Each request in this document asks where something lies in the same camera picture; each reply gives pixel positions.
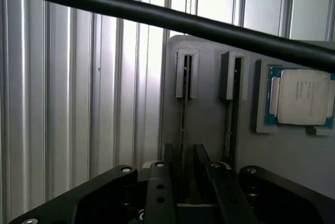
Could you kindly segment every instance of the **black hose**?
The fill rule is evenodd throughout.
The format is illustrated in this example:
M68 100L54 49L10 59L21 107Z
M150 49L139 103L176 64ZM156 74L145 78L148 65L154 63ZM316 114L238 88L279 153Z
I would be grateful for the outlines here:
M46 0L171 29L307 67L335 72L335 52L133 0Z

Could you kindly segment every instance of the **black cable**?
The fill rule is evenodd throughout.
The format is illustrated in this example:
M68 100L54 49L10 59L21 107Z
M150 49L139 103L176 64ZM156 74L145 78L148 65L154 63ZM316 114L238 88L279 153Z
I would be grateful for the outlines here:
M171 29L307 67L335 72L335 52L133 0L46 0Z

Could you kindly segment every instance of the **black metal frame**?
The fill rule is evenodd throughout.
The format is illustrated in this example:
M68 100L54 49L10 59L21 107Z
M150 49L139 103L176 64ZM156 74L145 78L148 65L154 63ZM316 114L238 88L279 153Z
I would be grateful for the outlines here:
M211 162L194 145L193 170L200 205L177 204L172 145L164 160L138 172L118 166L21 215L10 224L36 223L335 223L335 200L258 166L240 174Z

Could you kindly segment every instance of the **metal grille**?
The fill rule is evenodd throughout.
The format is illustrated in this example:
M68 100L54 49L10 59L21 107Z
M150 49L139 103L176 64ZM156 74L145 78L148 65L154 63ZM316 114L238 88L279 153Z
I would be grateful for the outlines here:
M41 0L0 1L0 223L115 165L159 159L162 62L179 32ZM333 40L334 0L139 1Z

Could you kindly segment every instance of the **cpu processor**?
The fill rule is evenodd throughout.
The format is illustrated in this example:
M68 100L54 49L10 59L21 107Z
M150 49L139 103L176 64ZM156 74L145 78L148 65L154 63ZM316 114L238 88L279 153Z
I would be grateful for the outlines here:
M332 128L335 74L269 66L265 124Z

